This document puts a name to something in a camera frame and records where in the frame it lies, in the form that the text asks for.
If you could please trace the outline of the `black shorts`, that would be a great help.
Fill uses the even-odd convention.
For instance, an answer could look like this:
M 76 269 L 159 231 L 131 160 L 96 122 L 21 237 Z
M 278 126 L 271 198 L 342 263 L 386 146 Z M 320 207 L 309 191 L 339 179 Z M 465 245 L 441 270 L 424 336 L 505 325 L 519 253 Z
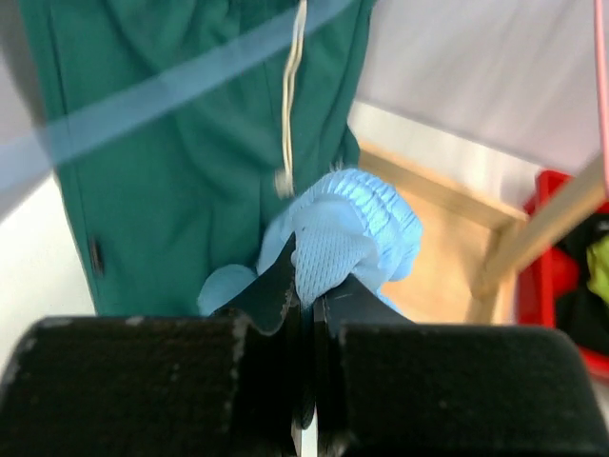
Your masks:
M 608 354 L 608 304 L 587 287 L 587 249 L 608 237 L 608 216 L 595 214 L 567 234 L 557 248 L 578 267 L 575 287 L 555 300 L 557 327 L 580 347 Z

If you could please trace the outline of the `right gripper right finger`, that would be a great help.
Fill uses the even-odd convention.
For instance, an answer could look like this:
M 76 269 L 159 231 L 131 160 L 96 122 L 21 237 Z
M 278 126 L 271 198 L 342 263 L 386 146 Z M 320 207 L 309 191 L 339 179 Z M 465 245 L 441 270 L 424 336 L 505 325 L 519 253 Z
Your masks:
M 346 405 L 340 350 L 343 326 L 404 326 L 410 323 L 353 275 L 316 300 L 313 342 L 319 456 L 339 456 L 344 452 Z

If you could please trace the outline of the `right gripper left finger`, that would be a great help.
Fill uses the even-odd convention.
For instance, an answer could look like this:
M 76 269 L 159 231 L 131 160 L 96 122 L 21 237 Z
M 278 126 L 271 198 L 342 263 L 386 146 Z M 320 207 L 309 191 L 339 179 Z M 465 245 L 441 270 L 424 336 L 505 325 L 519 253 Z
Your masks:
M 229 456 L 299 456 L 313 417 L 310 317 L 296 293 L 291 235 L 274 264 L 214 314 L 231 317 L 240 348 Z

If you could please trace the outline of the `lime green shorts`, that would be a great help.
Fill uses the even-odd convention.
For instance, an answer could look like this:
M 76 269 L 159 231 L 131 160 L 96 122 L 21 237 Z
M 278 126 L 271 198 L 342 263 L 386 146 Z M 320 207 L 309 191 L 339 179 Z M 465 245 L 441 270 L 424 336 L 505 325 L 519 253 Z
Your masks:
M 605 236 L 592 244 L 586 251 L 589 270 L 587 287 L 605 304 L 609 302 L 609 240 Z

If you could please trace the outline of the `dark green shorts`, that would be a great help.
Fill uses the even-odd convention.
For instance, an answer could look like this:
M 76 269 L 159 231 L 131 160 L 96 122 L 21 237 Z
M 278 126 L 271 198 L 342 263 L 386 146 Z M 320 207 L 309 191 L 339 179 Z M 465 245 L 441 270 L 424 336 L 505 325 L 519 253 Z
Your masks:
M 57 170 L 95 311 L 197 313 L 206 278 L 252 264 L 270 222 L 360 149 L 347 117 L 366 54 L 370 1 L 311 1 L 292 92 L 283 81 L 294 1 L 23 1 L 49 120 L 57 120 L 279 20 L 279 47 L 216 89 Z M 283 153 L 290 121 L 292 164 Z

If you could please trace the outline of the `light blue shorts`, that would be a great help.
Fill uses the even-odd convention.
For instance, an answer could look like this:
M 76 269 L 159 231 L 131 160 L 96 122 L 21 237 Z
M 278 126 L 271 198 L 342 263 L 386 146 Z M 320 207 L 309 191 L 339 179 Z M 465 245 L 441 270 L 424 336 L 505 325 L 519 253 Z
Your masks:
M 296 293 L 305 307 L 354 275 L 380 294 L 407 277 L 421 250 L 422 222 L 397 190 L 360 169 L 331 171 L 267 228 L 255 268 L 228 265 L 204 282 L 197 305 L 209 316 L 262 276 L 289 238 Z

